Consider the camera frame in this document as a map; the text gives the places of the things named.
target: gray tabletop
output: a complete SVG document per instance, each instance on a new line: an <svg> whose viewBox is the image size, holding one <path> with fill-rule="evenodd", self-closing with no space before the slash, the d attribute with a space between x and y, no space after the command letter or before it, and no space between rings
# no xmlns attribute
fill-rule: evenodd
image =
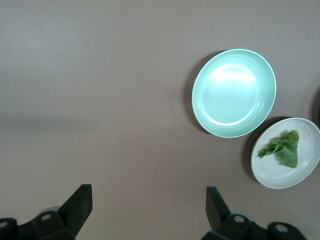
<svg viewBox="0 0 320 240"><path fill-rule="evenodd" d="M318 121L319 1L1 1L0 22L0 218L25 223L86 183L78 240L200 240L216 186L258 225L320 239L319 166L285 189L250 167L268 123ZM227 139L199 126L191 92L235 48L268 60L277 94L266 123Z"/></svg>

